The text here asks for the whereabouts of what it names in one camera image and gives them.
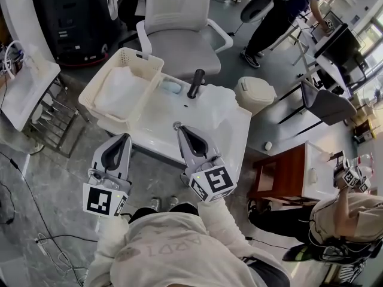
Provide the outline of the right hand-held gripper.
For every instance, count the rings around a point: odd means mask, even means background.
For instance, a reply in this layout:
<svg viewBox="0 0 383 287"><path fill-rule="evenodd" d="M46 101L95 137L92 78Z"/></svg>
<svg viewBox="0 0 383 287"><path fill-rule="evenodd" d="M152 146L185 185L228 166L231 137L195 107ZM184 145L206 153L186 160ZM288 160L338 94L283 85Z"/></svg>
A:
<svg viewBox="0 0 383 287"><path fill-rule="evenodd" d="M222 156L218 156L219 149L207 132L192 126L179 126L177 138L181 157L188 167L185 174L189 187L201 201L210 203L225 198L236 189L237 183Z"/></svg>

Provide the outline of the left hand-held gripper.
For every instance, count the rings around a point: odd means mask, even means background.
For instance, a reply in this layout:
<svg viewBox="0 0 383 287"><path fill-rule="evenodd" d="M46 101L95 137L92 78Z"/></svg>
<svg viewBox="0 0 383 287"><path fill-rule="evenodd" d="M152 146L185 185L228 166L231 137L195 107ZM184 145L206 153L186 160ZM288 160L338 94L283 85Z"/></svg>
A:
<svg viewBox="0 0 383 287"><path fill-rule="evenodd" d="M84 212L120 216L132 185L128 181L131 152L132 140L127 133L111 137L96 149L88 181L83 184Z"/></svg>

